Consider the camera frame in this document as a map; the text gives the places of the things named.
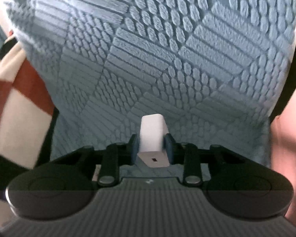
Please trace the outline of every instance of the white charger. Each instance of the white charger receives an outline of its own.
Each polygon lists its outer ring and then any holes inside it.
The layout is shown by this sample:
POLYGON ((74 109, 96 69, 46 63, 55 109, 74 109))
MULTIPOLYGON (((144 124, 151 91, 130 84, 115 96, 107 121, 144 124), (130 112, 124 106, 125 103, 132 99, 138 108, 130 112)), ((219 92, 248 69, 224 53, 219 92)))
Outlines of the white charger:
POLYGON ((138 156, 149 167, 170 166, 163 138, 169 133, 161 114, 143 116, 141 118, 140 145, 138 156))

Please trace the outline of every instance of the checkered blanket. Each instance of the checkered blanket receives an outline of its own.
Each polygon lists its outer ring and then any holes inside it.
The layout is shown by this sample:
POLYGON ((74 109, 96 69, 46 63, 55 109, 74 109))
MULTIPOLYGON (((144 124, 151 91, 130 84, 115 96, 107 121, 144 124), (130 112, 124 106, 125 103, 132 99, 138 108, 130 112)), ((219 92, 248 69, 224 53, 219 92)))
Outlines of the checkered blanket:
POLYGON ((0 49, 0 199, 15 176, 49 161, 54 111, 12 34, 0 49))

